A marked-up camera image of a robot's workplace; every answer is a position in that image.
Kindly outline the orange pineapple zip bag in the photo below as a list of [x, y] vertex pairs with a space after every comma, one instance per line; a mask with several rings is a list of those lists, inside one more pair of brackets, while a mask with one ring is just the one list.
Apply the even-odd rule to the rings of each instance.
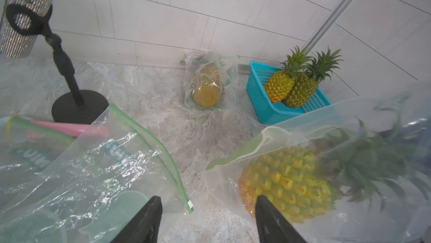
[[1, 211], [3, 243], [108, 243], [154, 196], [159, 236], [193, 212], [165, 146], [111, 104]]

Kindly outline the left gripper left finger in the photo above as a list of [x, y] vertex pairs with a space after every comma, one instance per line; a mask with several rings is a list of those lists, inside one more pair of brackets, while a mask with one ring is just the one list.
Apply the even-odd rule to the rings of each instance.
[[161, 198], [151, 197], [111, 243], [156, 243], [162, 213]]

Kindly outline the yellow pineapple zip bag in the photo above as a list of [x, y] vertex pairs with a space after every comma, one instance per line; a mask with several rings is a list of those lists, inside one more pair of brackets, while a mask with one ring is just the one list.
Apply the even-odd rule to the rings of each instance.
[[315, 240], [407, 243], [431, 229], [431, 84], [345, 100], [264, 128], [202, 173], [250, 221], [265, 196]]

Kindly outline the bagged pineapple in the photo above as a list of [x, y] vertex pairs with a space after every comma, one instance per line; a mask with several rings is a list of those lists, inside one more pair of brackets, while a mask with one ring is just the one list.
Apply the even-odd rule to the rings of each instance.
[[223, 94], [221, 72], [216, 63], [202, 64], [191, 82], [192, 97], [198, 107], [209, 109], [219, 105]]

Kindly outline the orange pineapple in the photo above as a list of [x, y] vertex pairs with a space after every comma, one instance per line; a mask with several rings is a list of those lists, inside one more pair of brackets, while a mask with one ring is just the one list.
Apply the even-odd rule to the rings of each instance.
[[304, 72], [311, 56], [306, 55], [306, 48], [298, 46], [287, 55], [287, 60], [282, 62], [282, 69], [275, 72], [264, 85], [264, 89], [272, 103], [283, 100], [293, 89], [296, 78]]

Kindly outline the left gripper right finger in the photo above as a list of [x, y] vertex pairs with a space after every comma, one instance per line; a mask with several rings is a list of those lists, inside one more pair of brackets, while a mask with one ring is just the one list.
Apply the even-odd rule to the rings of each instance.
[[260, 243], [306, 243], [305, 239], [264, 195], [257, 198], [255, 219]]

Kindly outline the zip-top bag green pineapple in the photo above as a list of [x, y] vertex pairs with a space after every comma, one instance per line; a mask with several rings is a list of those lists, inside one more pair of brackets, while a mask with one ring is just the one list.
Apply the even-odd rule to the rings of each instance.
[[28, 118], [1, 118], [1, 208], [74, 140], [60, 131], [34, 124]]

